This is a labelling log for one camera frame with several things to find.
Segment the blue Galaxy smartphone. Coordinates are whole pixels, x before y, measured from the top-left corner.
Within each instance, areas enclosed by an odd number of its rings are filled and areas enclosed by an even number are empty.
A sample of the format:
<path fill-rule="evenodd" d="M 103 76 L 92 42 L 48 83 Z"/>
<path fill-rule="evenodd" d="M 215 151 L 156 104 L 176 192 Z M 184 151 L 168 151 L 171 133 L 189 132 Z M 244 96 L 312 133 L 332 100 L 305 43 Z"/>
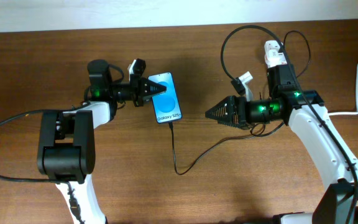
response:
<path fill-rule="evenodd" d="M 182 119 L 173 76 L 170 72 L 151 75 L 148 79 L 166 87 L 165 93 L 152 97 L 155 117 L 158 124 Z"/>

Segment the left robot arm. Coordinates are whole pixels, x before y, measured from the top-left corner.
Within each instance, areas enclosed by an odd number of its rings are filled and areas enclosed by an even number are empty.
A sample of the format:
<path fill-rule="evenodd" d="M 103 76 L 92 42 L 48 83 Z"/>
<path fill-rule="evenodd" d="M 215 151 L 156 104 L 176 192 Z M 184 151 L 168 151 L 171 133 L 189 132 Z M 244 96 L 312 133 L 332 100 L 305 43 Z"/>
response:
<path fill-rule="evenodd" d="M 145 61 L 135 59 L 128 68 L 129 80 L 113 80 L 111 70 L 124 72 L 103 59 L 88 63 L 90 85 L 78 108 L 44 112 L 41 120 L 37 167 L 55 181 L 74 223 L 107 223 L 93 187 L 96 162 L 94 129 L 112 121 L 118 104 L 132 101 L 140 107 L 166 87 L 144 78 Z"/>

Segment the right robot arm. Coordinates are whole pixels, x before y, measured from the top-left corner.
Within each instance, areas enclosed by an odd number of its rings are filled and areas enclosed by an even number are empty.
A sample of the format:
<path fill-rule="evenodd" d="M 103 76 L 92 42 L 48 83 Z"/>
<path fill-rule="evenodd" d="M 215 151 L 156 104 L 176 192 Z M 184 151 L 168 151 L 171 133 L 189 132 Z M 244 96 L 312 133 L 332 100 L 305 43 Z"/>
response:
<path fill-rule="evenodd" d="M 239 129 L 282 120 L 306 147 L 325 193 L 314 212 L 275 215 L 274 223 L 358 223 L 358 158 L 331 122 L 324 101 L 316 91 L 300 89 L 292 65 L 269 68 L 267 79 L 270 99 L 228 96 L 205 116 Z"/>

